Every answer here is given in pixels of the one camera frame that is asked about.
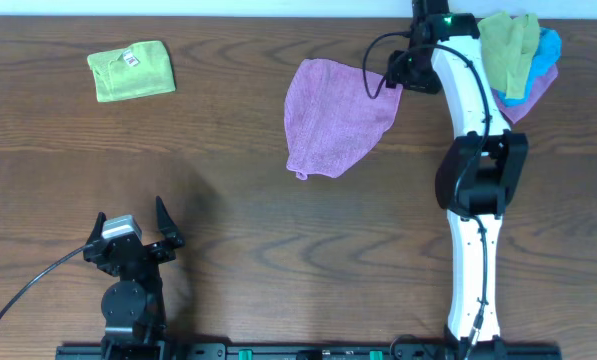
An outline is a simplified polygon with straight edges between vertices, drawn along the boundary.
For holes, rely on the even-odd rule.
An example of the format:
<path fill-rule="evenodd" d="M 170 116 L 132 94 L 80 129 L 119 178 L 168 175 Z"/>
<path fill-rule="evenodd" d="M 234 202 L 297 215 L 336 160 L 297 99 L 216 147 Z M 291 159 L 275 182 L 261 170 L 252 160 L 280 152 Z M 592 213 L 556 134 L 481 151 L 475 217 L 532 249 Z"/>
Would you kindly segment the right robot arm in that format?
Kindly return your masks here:
<path fill-rule="evenodd" d="M 528 153 L 525 135 L 498 112 L 482 60 L 478 26 L 446 0 L 414 0 L 409 45 L 388 60 L 386 85 L 444 93 L 454 140 L 435 175 L 435 196 L 452 236 L 453 293 L 448 344 L 439 359 L 513 359 L 495 304 L 497 240 Z"/>

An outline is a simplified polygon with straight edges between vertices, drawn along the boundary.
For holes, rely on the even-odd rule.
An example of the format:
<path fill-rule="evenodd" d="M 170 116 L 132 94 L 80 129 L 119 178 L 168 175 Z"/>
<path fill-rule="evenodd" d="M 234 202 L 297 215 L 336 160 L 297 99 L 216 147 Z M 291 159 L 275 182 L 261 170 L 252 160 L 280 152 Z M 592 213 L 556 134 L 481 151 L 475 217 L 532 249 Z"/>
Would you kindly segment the large pink cloth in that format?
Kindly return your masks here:
<path fill-rule="evenodd" d="M 400 86 L 369 98 L 364 85 L 381 79 L 333 60 L 303 60 L 284 104 L 286 168 L 300 180 L 338 178 L 365 157 L 394 124 L 401 99 Z"/>

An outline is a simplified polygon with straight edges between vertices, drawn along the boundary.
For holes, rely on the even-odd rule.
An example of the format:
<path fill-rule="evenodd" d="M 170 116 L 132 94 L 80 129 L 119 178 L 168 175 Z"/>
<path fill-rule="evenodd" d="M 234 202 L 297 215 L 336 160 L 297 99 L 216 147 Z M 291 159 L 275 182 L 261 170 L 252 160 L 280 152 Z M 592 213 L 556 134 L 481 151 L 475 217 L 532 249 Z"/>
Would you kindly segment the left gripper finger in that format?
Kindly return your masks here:
<path fill-rule="evenodd" d="M 86 242 L 86 249 L 87 250 L 100 250 L 106 244 L 106 240 L 104 239 L 102 232 L 104 223 L 106 222 L 107 217 L 104 212 L 99 212 L 94 224 L 94 227 L 89 235 L 89 238 Z"/>
<path fill-rule="evenodd" d="M 164 240 L 174 249 L 183 247 L 185 245 L 184 236 L 170 217 L 160 196 L 156 197 L 156 216 L 158 230 L 164 236 Z"/>

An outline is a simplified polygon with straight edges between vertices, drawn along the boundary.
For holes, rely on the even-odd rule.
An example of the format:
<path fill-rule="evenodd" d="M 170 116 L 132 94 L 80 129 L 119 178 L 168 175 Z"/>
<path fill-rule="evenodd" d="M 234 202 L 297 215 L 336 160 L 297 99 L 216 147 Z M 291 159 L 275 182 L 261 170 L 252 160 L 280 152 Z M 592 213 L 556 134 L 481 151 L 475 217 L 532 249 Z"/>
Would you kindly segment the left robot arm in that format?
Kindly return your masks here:
<path fill-rule="evenodd" d="M 170 359 L 173 342 L 166 338 L 166 311 L 159 266 L 176 259 L 185 240 L 160 197 L 157 226 L 163 239 L 142 243 L 134 217 L 109 219 L 99 213 L 83 250 L 84 260 L 116 277 L 101 300 L 105 334 L 103 359 Z"/>

